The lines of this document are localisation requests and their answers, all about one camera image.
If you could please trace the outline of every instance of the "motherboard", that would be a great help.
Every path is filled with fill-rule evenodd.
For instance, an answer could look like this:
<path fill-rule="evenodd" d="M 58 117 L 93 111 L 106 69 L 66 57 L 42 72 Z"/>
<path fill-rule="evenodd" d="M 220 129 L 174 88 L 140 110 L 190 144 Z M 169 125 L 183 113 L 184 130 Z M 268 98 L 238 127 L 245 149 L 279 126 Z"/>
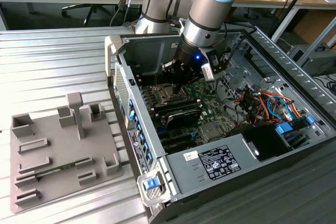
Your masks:
<path fill-rule="evenodd" d="M 169 83 L 141 87 L 143 100 L 167 153 L 224 138 L 236 125 L 216 96 L 214 86 L 200 80 L 184 86 L 178 94 L 173 94 Z"/>

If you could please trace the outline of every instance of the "office chair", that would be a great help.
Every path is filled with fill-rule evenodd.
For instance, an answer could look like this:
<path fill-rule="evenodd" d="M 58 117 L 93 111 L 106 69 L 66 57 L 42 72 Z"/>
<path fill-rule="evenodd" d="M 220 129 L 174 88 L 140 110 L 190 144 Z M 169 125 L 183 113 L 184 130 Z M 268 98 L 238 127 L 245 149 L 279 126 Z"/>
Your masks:
<path fill-rule="evenodd" d="M 92 13 L 97 13 L 97 10 L 100 10 L 103 13 L 106 13 L 107 15 L 109 15 L 110 17 L 113 17 L 113 13 L 111 13 L 109 10 L 104 8 L 103 5 L 98 5 L 98 4 L 78 4 L 78 5 L 71 5 L 71 6 L 63 7 L 61 14 L 64 18 L 70 17 L 67 14 L 68 10 L 79 9 L 79 8 L 84 8 L 84 7 L 90 7 L 89 13 L 86 16 L 86 19 L 84 20 L 84 26 L 88 25 L 88 22 L 90 21 Z"/>

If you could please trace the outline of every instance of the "aluminum extrusion table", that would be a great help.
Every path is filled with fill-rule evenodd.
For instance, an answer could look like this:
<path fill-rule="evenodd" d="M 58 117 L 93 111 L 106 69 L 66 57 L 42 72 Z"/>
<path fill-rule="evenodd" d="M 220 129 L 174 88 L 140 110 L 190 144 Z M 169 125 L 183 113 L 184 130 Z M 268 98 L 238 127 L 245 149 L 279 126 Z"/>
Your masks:
<path fill-rule="evenodd" d="M 0 32 L 0 223 L 148 224 L 104 74 L 104 38 L 126 28 L 80 28 Z M 9 209 L 11 111 L 53 113 L 69 91 L 84 102 L 101 102 L 125 174 L 95 187 L 18 214 Z M 170 224 L 335 223 L 336 142 L 295 166 L 214 200 Z"/>
<path fill-rule="evenodd" d="M 148 223 L 129 164 L 104 74 L 104 38 L 130 28 L 81 28 L 0 33 L 0 222 Z M 9 208 L 10 116 L 55 113 L 65 94 L 82 92 L 84 104 L 107 113 L 124 175 L 13 214 Z"/>

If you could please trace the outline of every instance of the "power supply label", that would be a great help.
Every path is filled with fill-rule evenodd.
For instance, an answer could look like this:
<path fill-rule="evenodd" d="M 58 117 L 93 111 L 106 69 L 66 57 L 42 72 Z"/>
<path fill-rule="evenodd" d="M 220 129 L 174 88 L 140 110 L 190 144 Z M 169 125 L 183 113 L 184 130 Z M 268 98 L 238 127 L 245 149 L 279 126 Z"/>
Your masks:
<path fill-rule="evenodd" d="M 211 180 L 222 178 L 241 169 L 227 145 L 199 153 L 198 156 Z"/>

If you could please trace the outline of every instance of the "wire bundle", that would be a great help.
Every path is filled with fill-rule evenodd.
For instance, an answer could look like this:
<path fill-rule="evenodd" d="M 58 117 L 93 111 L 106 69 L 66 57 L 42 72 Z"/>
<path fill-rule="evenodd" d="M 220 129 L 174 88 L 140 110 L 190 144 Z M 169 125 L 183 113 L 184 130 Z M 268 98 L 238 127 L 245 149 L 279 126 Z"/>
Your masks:
<path fill-rule="evenodd" d="M 332 79 L 328 74 L 324 78 L 325 80 L 328 80 L 328 82 L 325 84 L 321 79 L 317 77 L 313 77 L 315 80 L 318 80 L 322 83 L 322 85 L 326 88 L 329 89 L 329 91 L 333 94 L 336 95 L 336 80 Z"/>
<path fill-rule="evenodd" d="M 257 123 L 258 121 L 266 121 L 270 123 L 280 123 L 287 121 L 286 118 L 283 118 L 280 115 L 282 109 L 280 108 L 279 103 L 282 103 L 286 107 L 286 110 L 292 120 L 296 120 L 302 117 L 294 102 L 282 94 L 274 94 L 268 91 L 262 91 L 259 92 L 258 96 L 254 96 L 252 93 L 252 91 L 244 91 L 240 98 L 235 101 L 236 105 L 240 105 L 242 107 L 246 104 L 254 104 L 252 105 L 252 108 L 249 109 L 251 123 Z"/>

